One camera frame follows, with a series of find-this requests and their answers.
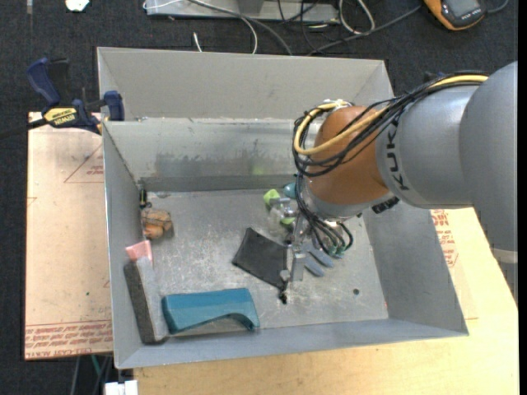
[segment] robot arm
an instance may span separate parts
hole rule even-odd
[[[516,286],[517,68],[438,79],[378,110],[329,105],[309,149],[302,124],[319,112],[306,114],[293,153],[307,209],[338,221],[394,198],[426,209],[474,207]]]

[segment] blue plastic object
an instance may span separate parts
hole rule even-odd
[[[295,183],[286,184],[283,188],[283,194],[290,199],[295,199]]]
[[[49,107],[54,107],[60,103],[60,94],[55,89],[51,79],[49,79],[48,63],[49,60],[44,57],[31,64],[26,70],[26,75],[32,88],[41,94],[48,103],[43,112],[47,111]]]
[[[222,318],[233,318],[250,331],[260,326],[253,298],[246,288],[172,294],[163,297],[161,305],[170,334]]]
[[[74,128],[83,128],[93,133],[99,133],[97,124],[100,123],[97,117],[89,115],[85,108],[84,103],[81,100],[73,100],[72,105],[75,107],[79,114],[79,119],[73,125]]]
[[[124,121],[124,107],[121,95],[117,91],[107,91],[104,100],[110,110],[110,120]]]

